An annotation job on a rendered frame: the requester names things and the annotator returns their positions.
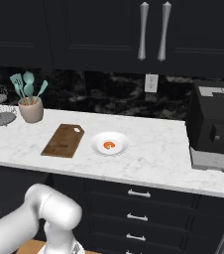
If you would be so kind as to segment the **brown wooden cutting board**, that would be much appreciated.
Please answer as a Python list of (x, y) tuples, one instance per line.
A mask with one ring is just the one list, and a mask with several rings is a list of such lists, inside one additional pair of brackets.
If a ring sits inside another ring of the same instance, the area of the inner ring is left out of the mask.
[(60, 124), (42, 151), (42, 156), (72, 158), (84, 135), (79, 125)]

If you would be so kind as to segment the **white round plate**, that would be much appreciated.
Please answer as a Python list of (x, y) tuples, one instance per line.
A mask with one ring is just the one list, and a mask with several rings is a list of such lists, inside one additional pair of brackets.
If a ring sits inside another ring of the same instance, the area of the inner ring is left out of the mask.
[[(103, 144), (107, 141), (113, 142), (115, 147), (109, 150), (105, 149)], [(102, 132), (91, 139), (90, 147), (94, 153), (100, 156), (119, 156), (129, 150), (130, 140), (119, 132)]]

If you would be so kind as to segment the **dark drawer front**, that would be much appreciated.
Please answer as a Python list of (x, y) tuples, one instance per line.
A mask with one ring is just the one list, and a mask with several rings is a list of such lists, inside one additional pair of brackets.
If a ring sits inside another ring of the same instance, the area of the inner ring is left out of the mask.
[[(188, 210), (171, 205), (107, 195), (90, 195), (86, 200), (92, 213), (97, 215), (159, 225), (176, 230), (185, 230), (190, 222), (190, 212)], [(149, 220), (142, 221), (127, 218), (128, 213), (146, 216)]]
[[(126, 234), (145, 236), (146, 241), (126, 238)], [(92, 219), (91, 236), (98, 249), (115, 252), (137, 253), (148, 251), (156, 247), (166, 250), (182, 251), (184, 249), (184, 235), (180, 232), (169, 231), (152, 226), (142, 225), (137, 222), (123, 222), (117, 219), (94, 217)]]
[[(194, 195), (191, 193), (126, 185), (107, 181), (86, 180), (86, 188), (89, 192), (94, 194), (120, 197), (131, 200), (149, 201), (183, 208), (191, 208), (194, 201)], [(142, 196), (128, 195), (128, 190), (130, 189), (137, 192), (148, 191), (151, 194), (151, 197), (146, 198)]]

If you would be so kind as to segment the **beige utensil pot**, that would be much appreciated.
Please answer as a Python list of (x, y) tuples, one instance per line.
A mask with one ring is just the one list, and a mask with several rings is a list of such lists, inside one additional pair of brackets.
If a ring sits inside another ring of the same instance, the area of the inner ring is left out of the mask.
[(44, 105), (39, 97), (35, 97), (36, 103), (32, 105), (25, 105), (22, 101), (18, 102), (19, 110), (27, 123), (37, 123), (44, 117)]

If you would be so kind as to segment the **teal spoon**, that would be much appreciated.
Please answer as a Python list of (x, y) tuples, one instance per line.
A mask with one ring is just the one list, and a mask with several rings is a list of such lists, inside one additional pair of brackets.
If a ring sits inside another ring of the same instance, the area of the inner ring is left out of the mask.
[(35, 77), (34, 77), (34, 75), (31, 72), (26, 71), (23, 74), (23, 80), (24, 80), (25, 83), (34, 83)]
[(29, 104), (32, 104), (33, 103), (33, 100), (32, 100), (32, 96), (33, 96), (33, 92), (34, 92), (34, 87), (31, 83), (27, 83), (25, 86), (24, 86), (24, 92), (25, 94), (28, 96), (29, 98)]

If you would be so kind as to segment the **teal slotted spatula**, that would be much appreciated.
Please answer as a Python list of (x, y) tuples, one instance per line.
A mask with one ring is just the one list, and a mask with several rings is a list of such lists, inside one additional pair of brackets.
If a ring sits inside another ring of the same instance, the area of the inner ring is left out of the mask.
[(16, 93), (20, 96), (22, 100), (25, 100), (25, 93), (23, 90), (23, 80), (19, 73), (13, 74), (10, 76), (10, 80), (14, 84)]

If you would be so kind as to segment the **dark upper cupboard door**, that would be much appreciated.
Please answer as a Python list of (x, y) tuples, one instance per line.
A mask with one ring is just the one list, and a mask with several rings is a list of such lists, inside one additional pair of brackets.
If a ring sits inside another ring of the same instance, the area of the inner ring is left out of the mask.
[(146, 0), (44, 0), (54, 67), (146, 73), (138, 59)]
[(224, 78), (224, 0), (160, 0), (161, 34), (167, 1), (171, 10), (161, 73)]
[(0, 0), (0, 65), (53, 66), (44, 0)]

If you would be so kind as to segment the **black coffee machine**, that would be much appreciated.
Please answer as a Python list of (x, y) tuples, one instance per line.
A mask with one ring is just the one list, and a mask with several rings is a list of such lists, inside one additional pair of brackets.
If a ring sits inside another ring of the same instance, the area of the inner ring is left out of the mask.
[(196, 80), (185, 119), (191, 165), (224, 173), (224, 82)]

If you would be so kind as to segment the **teal thin-handled utensil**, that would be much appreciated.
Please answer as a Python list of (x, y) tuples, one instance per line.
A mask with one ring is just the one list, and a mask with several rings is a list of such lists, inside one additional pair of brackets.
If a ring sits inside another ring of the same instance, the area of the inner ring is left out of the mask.
[(47, 88), (48, 85), (49, 85), (48, 82), (46, 80), (44, 80), (43, 83), (42, 83), (42, 86), (40, 88), (40, 91), (37, 95), (37, 99), (45, 91), (45, 89)]

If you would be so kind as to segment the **white wall socket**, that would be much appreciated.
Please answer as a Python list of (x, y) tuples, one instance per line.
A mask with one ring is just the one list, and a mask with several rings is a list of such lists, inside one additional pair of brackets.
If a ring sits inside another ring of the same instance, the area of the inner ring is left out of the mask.
[(157, 74), (147, 74), (145, 76), (145, 91), (156, 93), (158, 89), (159, 76)]

